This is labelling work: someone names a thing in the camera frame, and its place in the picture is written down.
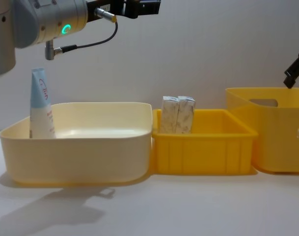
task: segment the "white tube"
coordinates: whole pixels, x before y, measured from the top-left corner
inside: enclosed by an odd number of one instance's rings
[[[54,121],[51,99],[44,68],[32,70],[30,98],[30,138],[54,139]]]

